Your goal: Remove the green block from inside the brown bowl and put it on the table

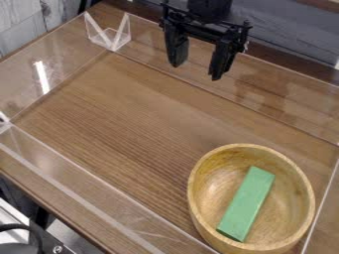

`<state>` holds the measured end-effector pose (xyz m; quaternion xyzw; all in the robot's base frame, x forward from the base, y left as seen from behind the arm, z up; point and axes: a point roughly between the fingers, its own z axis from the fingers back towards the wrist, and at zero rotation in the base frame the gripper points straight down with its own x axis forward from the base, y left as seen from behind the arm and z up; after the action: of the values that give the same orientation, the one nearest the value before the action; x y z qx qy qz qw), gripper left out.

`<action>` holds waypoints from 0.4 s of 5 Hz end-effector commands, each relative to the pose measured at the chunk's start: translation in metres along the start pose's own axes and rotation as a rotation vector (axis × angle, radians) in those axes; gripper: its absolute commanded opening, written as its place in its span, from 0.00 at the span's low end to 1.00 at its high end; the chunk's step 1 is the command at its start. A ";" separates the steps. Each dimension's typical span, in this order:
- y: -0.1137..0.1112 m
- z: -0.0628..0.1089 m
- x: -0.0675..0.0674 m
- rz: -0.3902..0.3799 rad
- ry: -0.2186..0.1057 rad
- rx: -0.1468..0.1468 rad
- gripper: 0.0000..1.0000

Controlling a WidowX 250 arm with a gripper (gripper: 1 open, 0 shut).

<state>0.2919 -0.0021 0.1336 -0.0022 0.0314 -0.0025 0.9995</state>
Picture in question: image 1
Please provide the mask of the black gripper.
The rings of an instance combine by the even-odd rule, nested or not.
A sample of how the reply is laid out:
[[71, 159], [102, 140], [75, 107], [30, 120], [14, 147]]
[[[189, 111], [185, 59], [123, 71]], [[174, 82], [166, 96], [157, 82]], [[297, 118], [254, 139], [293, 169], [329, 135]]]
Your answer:
[[209, 71], [213, 80], [219, 80], [230, 71], [237, 53], [247, 48], [253, 28], [250, 21], [227, 20], [233, 4], [234, 0], [189, 0], [185, 7], [170, 0], [161, 3], [159, 26], [165, 32], [170, 64], [178, 67], [187, 60], [190, 37], [217, 44]]

